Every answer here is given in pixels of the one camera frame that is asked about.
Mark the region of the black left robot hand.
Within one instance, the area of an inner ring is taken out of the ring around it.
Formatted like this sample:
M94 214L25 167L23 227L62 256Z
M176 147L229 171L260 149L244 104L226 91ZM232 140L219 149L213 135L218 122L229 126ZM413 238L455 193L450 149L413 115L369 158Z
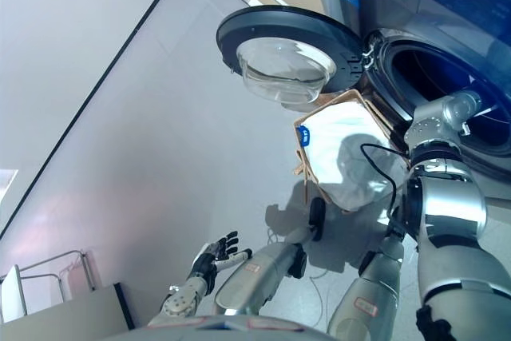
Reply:
M229 232L219 240L206 244L192 263L189 277L200 277L206 282L213 281L219 272L232 268L251 259L252 250L239 250L238 232Z

